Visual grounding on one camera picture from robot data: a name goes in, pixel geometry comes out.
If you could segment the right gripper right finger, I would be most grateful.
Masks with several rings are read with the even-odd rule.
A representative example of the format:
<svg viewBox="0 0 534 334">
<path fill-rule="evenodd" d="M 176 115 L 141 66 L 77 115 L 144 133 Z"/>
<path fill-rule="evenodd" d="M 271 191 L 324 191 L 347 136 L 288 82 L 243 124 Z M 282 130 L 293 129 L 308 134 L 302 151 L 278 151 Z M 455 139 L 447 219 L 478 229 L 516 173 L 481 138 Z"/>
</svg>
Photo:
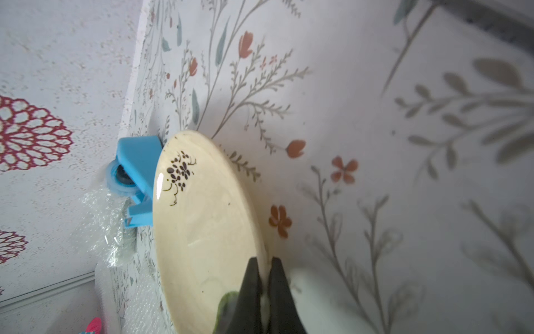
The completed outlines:
<svg viewBox="0 0 534 334">
<path fill-rule="evenodd" d="M 274 257 L 268 277 L 270 319 L 268 333 L 306 334 L 291 294 L 282 260 Z"/>
</svg>

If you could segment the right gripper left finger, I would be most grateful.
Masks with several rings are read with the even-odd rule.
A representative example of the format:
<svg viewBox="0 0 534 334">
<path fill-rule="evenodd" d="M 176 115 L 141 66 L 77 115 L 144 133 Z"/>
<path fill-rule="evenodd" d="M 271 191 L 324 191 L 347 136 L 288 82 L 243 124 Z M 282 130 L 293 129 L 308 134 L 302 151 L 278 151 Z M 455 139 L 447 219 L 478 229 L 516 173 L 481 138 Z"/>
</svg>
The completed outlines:
<svg viewBox="0 0 534 334">
<path fill-rule="evenodd" d="M 259 265 L 257 258 L 252 257 L 248 261 L 240 290 L 228 292 L 220 300 L 213 333 L 263 333 L 262 292 Z"/>
</svg>

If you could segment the cream plate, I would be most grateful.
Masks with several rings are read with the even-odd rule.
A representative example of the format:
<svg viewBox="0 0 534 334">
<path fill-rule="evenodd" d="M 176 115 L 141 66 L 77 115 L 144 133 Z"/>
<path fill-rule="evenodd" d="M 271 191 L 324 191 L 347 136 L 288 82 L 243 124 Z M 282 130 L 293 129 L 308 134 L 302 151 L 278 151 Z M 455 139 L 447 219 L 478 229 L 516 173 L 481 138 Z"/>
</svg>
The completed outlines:
<svg viewBox="0 0 534 334">
<path fill-rule="evenodd" d="M 164 146 L 152 200 L 157 266 L 178 333 L 211 333 L 222 297 L 237 291 L 250 258 L 270 264 L 253 202 L 226 154 L 186 130 Z"/>
</svg>

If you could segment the blue tape dispenser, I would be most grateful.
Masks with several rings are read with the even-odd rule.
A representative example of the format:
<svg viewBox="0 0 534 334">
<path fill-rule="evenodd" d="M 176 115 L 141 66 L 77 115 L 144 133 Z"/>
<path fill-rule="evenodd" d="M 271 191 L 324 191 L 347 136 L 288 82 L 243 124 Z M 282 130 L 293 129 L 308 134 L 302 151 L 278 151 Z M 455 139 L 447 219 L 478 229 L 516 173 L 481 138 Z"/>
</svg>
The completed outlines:
<svg viewBox="0 0 534 334">
<path fill-rule="evenodd" d="M 152 225 L 154 180 L 162 148 L 158 136 L 118 140 L 115 159 L 106 168 L 105 180 L 112 193 L 133 201 L 126 211 L 126 229 Z"/>
</svg>

